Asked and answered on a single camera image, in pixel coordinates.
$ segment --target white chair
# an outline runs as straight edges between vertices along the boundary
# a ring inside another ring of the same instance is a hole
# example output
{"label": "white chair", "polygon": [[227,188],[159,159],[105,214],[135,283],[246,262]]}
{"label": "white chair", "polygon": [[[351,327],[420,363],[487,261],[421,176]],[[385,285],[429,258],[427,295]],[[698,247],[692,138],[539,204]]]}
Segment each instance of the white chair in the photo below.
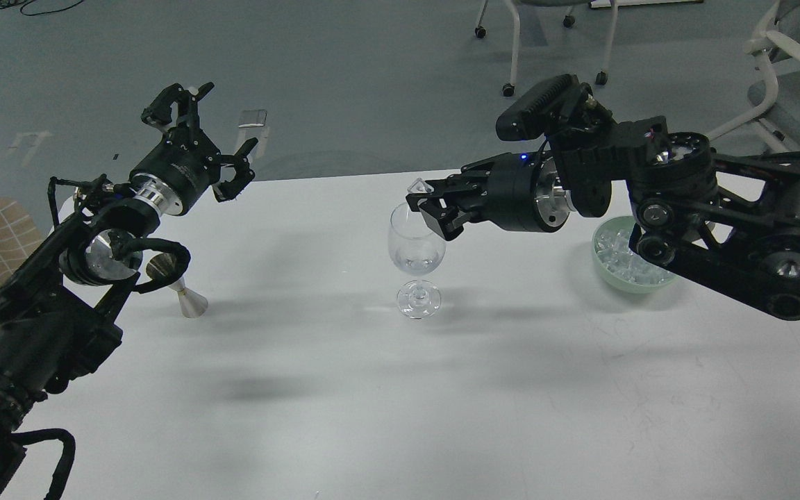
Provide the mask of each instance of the white chair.
{"label": "white chair", "polygon": [[762,76],[747,93],[755,107],[711,130],[706,134],[708,139],[750,124],[771,151],[800,149],[800,70],[778,76],[774,67],[774,63],[790,58],[800,63],[800,0],[774,2],[758,22],[745,50],[755,58]]}
{"label": "white chair", "polygon": [[[504,0],[505,5],[511,10],[511,17],[514,19],[514,39],[511,44],[511,79],[508,83],[502,86],[502,95],[510,97],[514,95],[514,88],[517,84],[517,59],[520,55],[520,12],[517,6],[525,4],[525,6],[539,6],[539,7],[567,7],[564,16],[564,27],[572,28],[576,22],[576,18],[572,15],[572,11],[580,3],[591,3],[592,0]],[[477,38],[486,37],[486,28],[481,24],[483,21],[483,14],[486,13],[486,5],[490,0],[483,0],[483,6],[480,8],[480,15],[477,16],[476,28],[474,34]],[[612,8],[612,21],[610,22],[610,32],[607,34],[606,50],[603,54],[603,67],[600,73],[594,79],[597,85],[604,85],[607,83],[610,69],[610,52],[613,50],[613,35],[616,33],[616,19],[619,17],[619,6],[616,0],[610,0],[610,8]]]}

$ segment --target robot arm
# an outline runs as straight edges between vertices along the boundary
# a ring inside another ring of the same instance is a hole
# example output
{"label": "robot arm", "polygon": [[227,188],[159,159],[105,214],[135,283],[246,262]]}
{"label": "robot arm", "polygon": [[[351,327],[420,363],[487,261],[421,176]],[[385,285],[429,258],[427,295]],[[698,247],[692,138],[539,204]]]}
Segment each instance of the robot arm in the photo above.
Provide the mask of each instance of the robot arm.
{"label": "robot arm", "polygon": [[[466,222],[558,231],[570,212],[602,216],[610,182],[625,181],[633,252],[772,316],[800,319],[800,152],[736,158],[715,153],[701,134],[667,132],[664,117],[616,123],[572,75],[536,85],[496,132],[502,140],[544,134],[550,151],[493,156],[407,195],[445,240]],[[747,201],[719,186],[717,172],[764,181],[764,190]],[[731,227],[724,241],[714,224]]]}
{"label": "robot arm", "polygon": [[[181,244],[149,237],[162,215],[184,215],[210,186],[216,200],[234,199],[254,178],[248,140],[234,155],[222,155],[199,127],[197,104],[213,88],[199,92],[171,85],[144,110],[142,121],[162,131],[162,140],[131,171],[127,183],[101,175],[89,183],[51,180],[54,230],[0,288],[0,494],[25,456],[25,446],[60,440],[58,463],[47,498],[60,498],[75,442],[55,429],[14,433],[32,406],[67,389],[70,380],[93,373],[121,344],[115,326],[132,292],[150,292],[180,278],[190,263]],[[173,126],[172,105],[178,104]],[[231,181],[222,169],[235,170]],[[57,221],[53,189],[76,187],[73,215]],[[138,284],[145,250],[171,253],[169,276]],[[86,304],[64,287],[64,276],[84,285],[107,285],[98,304]]]}

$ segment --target green bowl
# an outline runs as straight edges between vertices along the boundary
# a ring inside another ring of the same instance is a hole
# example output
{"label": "green bowl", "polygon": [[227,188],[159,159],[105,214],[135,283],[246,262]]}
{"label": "green bowl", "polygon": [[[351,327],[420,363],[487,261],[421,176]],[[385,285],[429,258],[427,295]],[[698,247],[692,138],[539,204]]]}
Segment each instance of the green bowl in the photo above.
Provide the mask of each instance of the green bowl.
{"label": "green bowl", "polygon": [[628,249],[634,227],[635,218],[625,215],[609,219],[594,231],[591,257],[597,274],[611,287],[629,294],[648,294],[667,287],[677,278],[675,274],[651,265]]}

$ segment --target screw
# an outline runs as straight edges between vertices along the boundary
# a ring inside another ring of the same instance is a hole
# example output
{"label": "screw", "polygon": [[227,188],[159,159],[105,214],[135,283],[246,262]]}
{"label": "screw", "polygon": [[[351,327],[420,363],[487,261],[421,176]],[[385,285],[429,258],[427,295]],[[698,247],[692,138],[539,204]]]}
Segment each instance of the screw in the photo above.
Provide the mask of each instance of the screw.
{"label": "screw", "polygon": [[647,224],[661,226],[669,221],[669,211],[662,205],[650,205],[641,212],[642,218]]}

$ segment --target cocktail jigger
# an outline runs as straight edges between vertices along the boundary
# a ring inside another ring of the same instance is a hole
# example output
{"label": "cocktail jigger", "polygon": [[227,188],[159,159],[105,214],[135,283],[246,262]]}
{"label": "cocktail jigger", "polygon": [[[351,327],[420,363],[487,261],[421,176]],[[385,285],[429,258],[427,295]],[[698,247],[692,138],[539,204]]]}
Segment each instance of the cocktail jigger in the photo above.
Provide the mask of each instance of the cocktail jigger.
{"label": "cocktail jigger", "polygon": [[[151,279],[162,279],[174,269],[174,256],[170,253],[159,253],[147,263],[147,276]],[[209,307],[207,298],[184,285],[184,276],[169,285],[169,288],[178,292],[178,303],[181,305],[181,314],[184,317],[200,317]]]}

